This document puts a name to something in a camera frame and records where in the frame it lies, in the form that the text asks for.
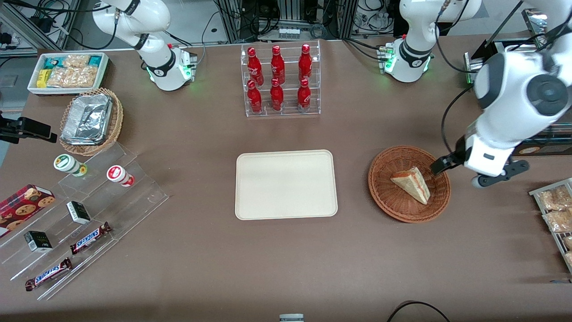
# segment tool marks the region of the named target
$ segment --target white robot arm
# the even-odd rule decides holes
[[[535,53],[506,52],[489,58],[477,74],[475,94],[484,110],[459,139],[456,150],[433,164],[439,173],[456,165],[476,171],[473,185],[486,187],[528,169],[512,162],[514,148],[554,122],[572,103],[572,0],[529,0],[549,17],[554,46]]]
[[[196,58],[179,48],[170,48],[161,37],[171,22],[163,1],[106,0],[96,3],[94,9],[106,5],[111,7],[93,12],[96,25],[139,52],[157,87],[173,91],[193,80]]]
[[[476,14],[480,4],[481,0],[401,0],[399,12],[409,24],[409,31],[405,39],[386,44],[384,72],[404,83],[421,78],[439,37],[437,17],[439,22],[467,20]]]

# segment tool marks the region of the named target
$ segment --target wicker basket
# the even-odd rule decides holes
[[[105,88],[98,88],[94,91],[89,91],[80,94],[80,96],[90,96],[90,95],[97,95],[97,94],[106,94],[109,95],[113,99],[113,106],[112,106],[112,114],[109,118],[109,128],[108,128],[108,135],[105,142],[99,146],[73,146],[71,144],[67,144],[62,141],[61,135],[59,137],[59,142],[62,144],[63,148],[73,154],[80,154],[83,156],[92,156],[97,152],[105,150],[113,145],[117,141],[119,137],[119,133],[121,132],[121,122],[123,122],[123,107],[121,106],[121,102],[117,98],[117,96],[110,90]],[[67,105],[67,109],[63,114],[63,118],[61,121],[61,125],[59,127],[60,131],[63,131],[63,127],[66,124],[67,115],[70,112],[70,108],[72,107],[73,101]]]
[[[425,222],[445,210],[451,197],[451,183],[446,173],[431,172],[435,158],[420,148],[395,146],[378,154],[371,163],[368,183],[372,197],[388,215],[404,222]],[[426,205],[394,184],[392,174],[417,167],[423,174],[431,196]]]

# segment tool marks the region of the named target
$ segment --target acrylic display stand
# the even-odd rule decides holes
[[[116,143],[85,162],[86,175],[79,178],[67,175],[52,187],[56,201],[0,239],[2,276],[22,285],[22,293],[33,294],[38,300],[49,299],[164,203],[169,197],[134,161],[135,157]],[[132,186],[122,187],[107,179],[107,170],[115,164],[135,177]],[[72,200],[84,204],[92,219],[89,224],[72,221],[66,207]],[[70,245],[106,221],[113,230],[72,255]],[[31,252],[23,236],[29,230],[45,232],[53,249],[44,254]],[[71,259],[72,270],[60,273],[31,292],[25,291],[28,279],[58,265],[66,257]]]
[[[310,45],[310,56],[312,56],[312,75],[308,79],[309,88],[312,91],[310,96],[310,108],[308,112],[301,113],[298,111],[298,89],[300,88],[300,80],[298,78],[298,60],[302,53],[302,44]],[[272,69],[270,61],[272,60],[272,45],[266,43],[243,45],[241,48],[241,70],[243,74],[243,91],[244,91],[244,105],[247,117],[264,117],[264,116],[301,116],[301,115],[315,115],[321,112],[320,100],[320,42],[307,41],[307,42],[281,42],[280,51],[284,58],[284,65],[286,69],[286,82],[282,84],[284,90],[284,108],[281,112],[276,112],[272,109],[272,100],[270,97],[270,89],[272,88]],[[262,64],[262,74],[264,76],[264,84],[258,87],[262,95],[262,113],[254,114],[250,108],[247,96],[247,81],[250,79],[248,73],[248,55],[247,49],[253,47],[256,49],[256,56]]]
[[[552,190],[552,189],[560,187],[560,186],[565,186],[566,189],[568,190],[568,193],[570,195],[572,195],[572,189],[570,187],[571,183],[572,183],[572,178],[567,179],[567,180],[563,180],[563,181],[560,181],[557,183],[553,183],[549,186],[546,186],[546,187],[543,187],[540,189],[533,190],[533,191],[529,192],[529,195],[534,197],[534,200],[536,201],[538,207],[540,208],[542,215],[546,215],[547,213],[551,212],[551,210],[546,210],[544,208],[544,206],[540,202],[540,199],[538,198],[538,194],[543,192],[543,191]],[[562,258],[564,259],[564,262],[566,263],[566,266],[568,267],[568,271],[572,274],[572,265],[570,265],[570,263],[564,258],[564,254],[566,252],[572,251],[572,249],[568,249],[566,247],[566,245],[564,244],[564,241],[563,241],[563,239],[565,237],[571,236],[572,233],[555,233],[552,231],[550,231],[550,233],[552,234],[552,237],[554,237],[554,241],[556,242],[558,250],[560,250],[560,254],[562,255]]]

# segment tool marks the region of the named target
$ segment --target brown table surface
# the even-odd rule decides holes
[[[460,66],[483,39],[441,41]],[[175,92],[149,81],[135,51],[108,52],[104,85],[125,110],[120,142],[172,197],[49,301],[3,274],[0,320],[267,322],[300,312],[309,322],[385,321],[401,302],[422,300],[453,321],[570,321],[572,285],[549,284],[570,276],[527,193],[571,177],[570,157],[528,158],[530,171],[482,190],[474,173],[454,169],[441,216],[398,222],[370,196],[370,162],[399,144],[445,154],[439,124],[464,75],[437,50],[413,84],[380,75],[341,41],[322,41],[321,52],[322,114],[274,120],[244,115],[240,45],[208,48],[197,80]],[[30,95],[23,115],[59,133],[69,100]],[[479,114],[474,94],[461,98],[447,120],[450,140]],[[235,217],[240,154],[313,149],[333,153],[335,216]],[[33,139],[11,146],[0,199],[27,183],[56,184],[60,152]]]

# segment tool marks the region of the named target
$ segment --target red cookie box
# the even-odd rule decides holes
[[[54,201],[51,191],[29,184],[0,202],[0,238]]]

